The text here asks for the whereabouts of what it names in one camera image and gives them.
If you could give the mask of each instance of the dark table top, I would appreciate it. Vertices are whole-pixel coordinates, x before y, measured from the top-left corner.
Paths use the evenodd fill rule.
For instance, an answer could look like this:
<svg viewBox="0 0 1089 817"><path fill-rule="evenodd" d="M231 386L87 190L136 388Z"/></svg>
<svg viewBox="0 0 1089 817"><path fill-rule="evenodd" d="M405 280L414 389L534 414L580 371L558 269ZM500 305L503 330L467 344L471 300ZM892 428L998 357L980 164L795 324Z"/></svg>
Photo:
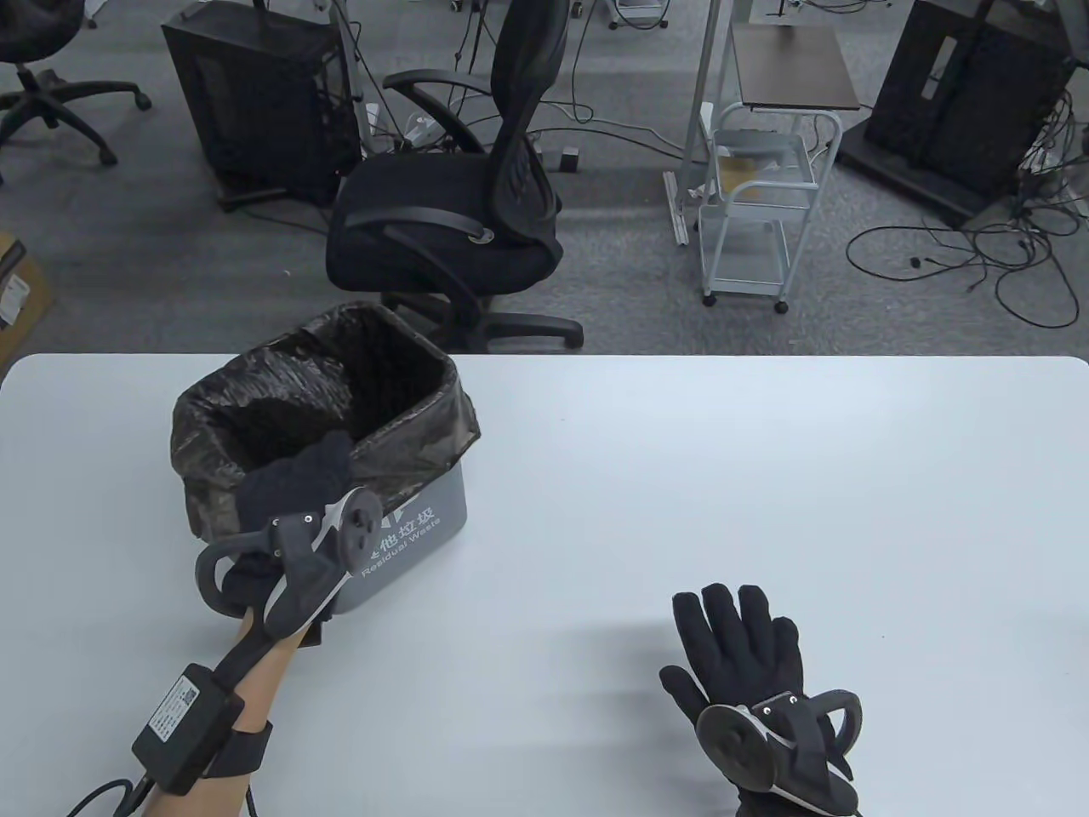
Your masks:
<svg viewBox="0 0 1089 817"><path fill-rule="evenodd" d="M734 26L742 101L754 108L860 107L835 32L824 26Z"/></svg>

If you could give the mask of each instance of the computer tower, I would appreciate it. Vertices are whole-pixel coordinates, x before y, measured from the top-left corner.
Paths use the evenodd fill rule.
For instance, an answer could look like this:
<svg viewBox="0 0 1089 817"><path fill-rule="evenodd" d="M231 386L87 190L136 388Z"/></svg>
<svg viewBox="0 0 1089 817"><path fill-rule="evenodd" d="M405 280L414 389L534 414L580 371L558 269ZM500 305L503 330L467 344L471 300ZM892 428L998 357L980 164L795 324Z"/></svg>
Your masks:
<svg viewBox="0 0 1089 817"><path fill-rule="evenodd" d="M231 190L332 204L360 158L339 31L228 0L162 26L208 163Z"/></svg>
<svg viewBox="0 0 1089 817"><path fill-rule="evenodd" d="M839 159L958 225L1016 192L1076 66L1057 14L1017 0L917 0L873 113Z"/></svg>

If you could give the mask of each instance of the chair armrest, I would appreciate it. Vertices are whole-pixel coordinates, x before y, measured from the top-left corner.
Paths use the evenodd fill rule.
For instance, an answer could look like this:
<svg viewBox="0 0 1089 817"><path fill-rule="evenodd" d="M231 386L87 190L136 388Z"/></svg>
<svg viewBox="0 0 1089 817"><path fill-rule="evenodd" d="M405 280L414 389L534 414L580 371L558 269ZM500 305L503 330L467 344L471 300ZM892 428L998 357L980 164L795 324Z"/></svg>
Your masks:
<svg viewBox="0 0 1089 817"><path fill-rule="evenodd" d="M478 94L491 96L491 84L487 80L473 76L472 74L462 74L456 71L443 71L442 69L417 69L415 71L402 71L396 74L390 74L382 80L382 87L400 92L404 87L420 85L421 83L456 85L460 88L468 88Z"/></svg>
<svg viewBox="0 0 1089 817"><path fill-rule="evenodd" d="M466 241L488 244L495 234L476 219L460 212L441 210L437 207L386 207L364 212L350 214L344 219L346 230L374 228L380 230L389 241L396 242L424 261L419 273L427 277L435 292L442 293L450 301L451 322L475 326L480 320L480 302L457 275L439 256L419 241L400 230L404 224L430 224L444 227L464 233Z"/></svg>
<svg viewBox="0 0 1089 817"><path fill-rule="evenodd" d="M428 224L465 233L469 241L489 243L494 233L476 219L460 212L440 210L438 207L383 207L364 212L353 212L344 218L346 230L388 224Z"/></svg>
<svg viewBox="0 0 1089 817"><path fill-rule="evenodd" d="M445 103L436 99L426 90L421 90L417 85L421 83L441 83L456 87L477 90L487 96L491 96L491 88L484 81L469 74L458 74L454 71L441 71L439 69L419 69L417 71L402 71L399 74L390 74L382 82L383 87L395 90L405 99L409 99L420 107L431 119L438 122L442 130L450 134L450 137L466 154L486 153L473 131L462 122Z"/></svg>

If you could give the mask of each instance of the hand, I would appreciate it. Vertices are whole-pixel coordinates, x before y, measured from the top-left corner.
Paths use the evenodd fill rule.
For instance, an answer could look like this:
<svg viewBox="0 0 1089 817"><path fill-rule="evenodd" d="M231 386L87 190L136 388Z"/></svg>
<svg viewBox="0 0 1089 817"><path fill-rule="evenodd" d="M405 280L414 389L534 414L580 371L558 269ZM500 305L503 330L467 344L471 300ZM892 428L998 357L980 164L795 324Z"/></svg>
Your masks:
<svg viewBox="0 0 1089 817"><path fill-rule="evenodd" d="M763 590L751 585L738 589L739 615L725 586L709 585L702 596L702 607L694 593L673 597L677 633L699 684L681 667L663 667L659 673L662 687L694 727L711 704L752 706L784 692L804 694L798 629L787 618L771 618ZM820 719L820 729L829 760L851 779L846 758L832 751L835 731L828 716ZM751 794L742 790L743 804Z"/></svg>
<svg viewBox="0 0 1089 817"><path fill-rule="evenodd" d="M277 460L246 474L235 492L238 527L259 531L280 514L325 512L352 485L352 438L330 431L325 439L297 455ZM250 609L265 606L283 569L265 553L247 553L223 576L223 595ZM322 613L319 621L328 615Z"/></svg>

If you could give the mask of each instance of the chair base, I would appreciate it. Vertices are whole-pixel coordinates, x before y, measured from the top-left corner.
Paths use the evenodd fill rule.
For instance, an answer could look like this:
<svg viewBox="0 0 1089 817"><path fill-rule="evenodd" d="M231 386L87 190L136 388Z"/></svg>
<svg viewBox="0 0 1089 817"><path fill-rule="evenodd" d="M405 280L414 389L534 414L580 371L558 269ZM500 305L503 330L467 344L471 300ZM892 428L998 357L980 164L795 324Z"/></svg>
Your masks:
<svg viewBox="0 0 1089 817"><path fill-rule="evenodd" d="M133 83L68 83L53 71L42 71L35 75L23 65L16 68L24 90L0 94L0 112L7 111L0 120L0 147L27 122L41 119L50 130L65 124L78 131L98 147L98 158L102 164L117 164L118 157L110 150L106 139L69 110L66 103L102 94L132 94L139 110L146 111L151 107L151 100ZM0 176L0 184L3 184L3 176Z"/></svg>
<svg viewBox="0 0 1089 817"><path fill-rule="evenodd" d="M433 295L407 293L382 294L382 306L396 309L404 306L427 318L439 328L429 339L443 352L487 354L488 344L499 338L560 338L567 349L582 349L585 333L580 324L546 315L489 313L491 298L481 298L480 320L472 327L451 325L450 304Z"/></svg>

